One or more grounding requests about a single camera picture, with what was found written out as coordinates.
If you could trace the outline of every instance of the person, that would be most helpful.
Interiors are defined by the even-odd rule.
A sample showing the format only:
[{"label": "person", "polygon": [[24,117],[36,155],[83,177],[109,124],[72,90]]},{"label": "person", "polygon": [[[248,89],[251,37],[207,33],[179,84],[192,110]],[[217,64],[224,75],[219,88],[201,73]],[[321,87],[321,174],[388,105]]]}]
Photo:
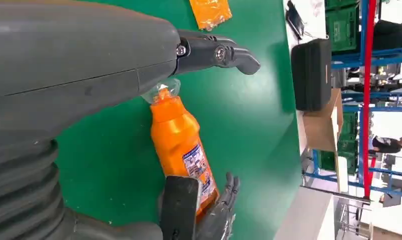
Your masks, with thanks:
[{"label": "person", "polygon": [[402,137],[399,140],[375,136],[369,144],[370,153],[395,154],[402,149]]},{"label": "person", "polygon": [[402,48],[402,23],[379,20],[374,26],[373,50]]}]

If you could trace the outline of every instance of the plastic bag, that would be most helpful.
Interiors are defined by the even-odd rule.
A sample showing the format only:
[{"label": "plastic bag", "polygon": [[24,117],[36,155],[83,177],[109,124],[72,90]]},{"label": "plastic bag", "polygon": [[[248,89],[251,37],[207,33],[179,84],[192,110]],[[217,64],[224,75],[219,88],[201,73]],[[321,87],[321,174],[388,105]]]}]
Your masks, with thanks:
[{"label": "plastic bag", "polygon": [[211,31],[232,17],[227,0],[190,0],[198,28]]}]

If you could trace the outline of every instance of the robot finger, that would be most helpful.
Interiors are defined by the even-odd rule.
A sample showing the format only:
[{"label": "robot finger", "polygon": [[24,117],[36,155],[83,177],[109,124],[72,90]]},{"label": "robot finger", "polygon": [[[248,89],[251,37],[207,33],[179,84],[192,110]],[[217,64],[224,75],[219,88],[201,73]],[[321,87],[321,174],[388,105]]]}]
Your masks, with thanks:
[{"label": "robot finger", "polygon": [[235,205],[236,202],[236,197],[238,196],[239,193],[239,189],[240,189],[240,180],[239,177],[235,177],[233,179],[234,185],[233,185],[233,189],[232,192],[230,194],[230,200],[229,200],[229,211],[233,210],[233,207]]},{"label": "robot finger", "polygon": [[233,189],[233,185],[234,185],[233,175],[230,172],[226,173],[226,179],[227,179],[227,183],[224,187],[224,193],[220,196],[218,202],[224,203],[227,206],[227,205],[229,205],[229,201],[230,201],[230,197],[231,197],[232,189]]}]

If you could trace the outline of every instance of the plastic bottle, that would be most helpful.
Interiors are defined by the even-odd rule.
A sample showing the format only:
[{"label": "plastic bottle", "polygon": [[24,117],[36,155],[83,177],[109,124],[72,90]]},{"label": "plastic bottle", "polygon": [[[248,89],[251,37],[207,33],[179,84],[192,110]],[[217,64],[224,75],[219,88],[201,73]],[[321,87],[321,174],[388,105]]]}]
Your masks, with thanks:
[{"label": "plastic bottle", "polygon": [[142,97],[151,103],[151,137],[164,175],[200,181],[197,220],[219,196],[216,182],[199,138],[199,124],[177,96],[180,81],[167,79]]}]

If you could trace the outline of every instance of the metal screw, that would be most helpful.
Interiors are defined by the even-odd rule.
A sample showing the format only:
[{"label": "metal screw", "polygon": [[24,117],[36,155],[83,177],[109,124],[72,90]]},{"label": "metal screw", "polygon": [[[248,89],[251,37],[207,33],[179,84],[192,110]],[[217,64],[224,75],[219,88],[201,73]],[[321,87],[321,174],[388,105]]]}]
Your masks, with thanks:
[{"label": "metal screw", "polygon": [[176,48],[177,56],[183,56],[186,54],[186,47],[182,45],[178,45]]},{"label": "metal screw", "polygon": [[219,46],[216,50],[215,50],[215,57],[218,60],[223,60],[224,55],[226,54],[226,49],[224,49],[224,47]]}]

